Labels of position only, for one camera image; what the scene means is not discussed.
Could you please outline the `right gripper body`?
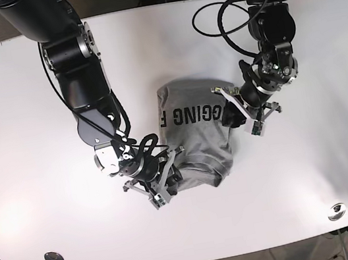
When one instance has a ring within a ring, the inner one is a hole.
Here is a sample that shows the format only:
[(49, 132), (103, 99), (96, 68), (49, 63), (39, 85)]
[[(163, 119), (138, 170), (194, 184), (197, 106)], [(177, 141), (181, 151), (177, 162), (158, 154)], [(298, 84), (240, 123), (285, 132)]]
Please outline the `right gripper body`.
[(105, 175), (129, 179), (123, 186), (124, 192), (132, 189), (150, 200), (153, 195), (167, 193), (169, 171), (184, 147), (159, 145), (157, 135), (149, 134), (139, 145), (118, 147), (115, 142), (107, 142), (94, 147), (94, 151), (95, 163)]

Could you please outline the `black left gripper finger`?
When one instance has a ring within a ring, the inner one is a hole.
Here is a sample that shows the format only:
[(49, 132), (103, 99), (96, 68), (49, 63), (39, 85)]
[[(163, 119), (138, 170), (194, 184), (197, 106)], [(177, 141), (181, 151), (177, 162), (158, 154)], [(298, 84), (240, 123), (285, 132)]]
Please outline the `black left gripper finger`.
[(224, 127), (228, 127), (232, 129), (238, 128), (244, 125), (246, 121), (247, 121), (246, 116), (244, 116), (244, 114), (242, 114), (242, 112), (238, 110), (238, 108), (236, 107), (236, 105), (234, 105), (234, 103), (230, 101), (225, 102), (225, 105), (223, 108), (223, 114), (221, 118), (221, 124)]

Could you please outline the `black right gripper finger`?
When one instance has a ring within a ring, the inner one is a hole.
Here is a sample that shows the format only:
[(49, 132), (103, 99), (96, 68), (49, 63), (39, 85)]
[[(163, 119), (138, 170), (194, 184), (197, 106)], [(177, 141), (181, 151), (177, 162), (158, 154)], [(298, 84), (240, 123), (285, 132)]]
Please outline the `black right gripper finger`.
[(176, 166), (172, 166), (166, 180), (167, 192), (169, 195), (177, 195), (179, 182), (182, 180), (183, 176), (181, 175), (179, 169)]

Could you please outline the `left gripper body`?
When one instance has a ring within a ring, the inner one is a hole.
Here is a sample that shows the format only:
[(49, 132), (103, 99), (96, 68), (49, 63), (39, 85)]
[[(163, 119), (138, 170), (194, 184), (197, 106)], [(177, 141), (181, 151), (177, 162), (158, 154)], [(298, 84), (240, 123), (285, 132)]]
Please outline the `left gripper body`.
[(250, 65), (240, 60), (244, 84), (241, 87), (214, 87), (211, 92), (236, 105), (246, 120), (265, 120), (272, 112), (281, 111), (271, 96), (289, 85), (298, 75), (298, 62), (291, 43), (264, 47)]

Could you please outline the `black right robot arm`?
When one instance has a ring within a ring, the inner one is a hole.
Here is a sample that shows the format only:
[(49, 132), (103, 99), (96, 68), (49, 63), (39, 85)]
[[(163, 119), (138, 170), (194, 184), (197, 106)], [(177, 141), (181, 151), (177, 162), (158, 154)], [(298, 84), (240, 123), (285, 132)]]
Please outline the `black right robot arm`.
[[(148, 196), (155, 208), (177, 193), (182, 175), (175, 158), (182, 147), (159, 145), (156, 134), (141, 142), (129, 137), (129, 117), (109, 85), (100, 51), (86, 22), (66, 0), (0, 0), (0, 14), (22, 35), (38, 43), (55, 93), (73, 113), (80, 139), (94, 148), (94, 162), (110, 177), (127, 176), (124, 191)], [(153, 154), (156, 147), (161, 150)]]

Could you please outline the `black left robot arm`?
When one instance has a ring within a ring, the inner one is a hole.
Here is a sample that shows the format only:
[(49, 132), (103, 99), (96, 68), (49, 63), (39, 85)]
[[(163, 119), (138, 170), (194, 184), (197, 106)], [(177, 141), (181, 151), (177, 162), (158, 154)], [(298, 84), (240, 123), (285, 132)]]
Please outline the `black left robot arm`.
[[(288, 0), (227, 0), (221, 4), (217, 14), (217, 36), (252, 63), (239, 61), (244, 84), (238, 88), (215, 93), (225, 97), (222, 114), (223, 126), (238, 128), (252, 119), (261, 124), (272, 112), (281, 111), (277, 103), (269, 98), (283, 86), (290, 84), (298, 75), (298, 62), (293, 57), (292, 41), (296, 26), (289, 12)], [(238, 3), (248, 5), (248, 20), (242, 25), (258, 43), (258, 52), (246, 51), (239, 47), (230, 35), (238, 30), (226, 30), (223, 24), (225, 11)]]

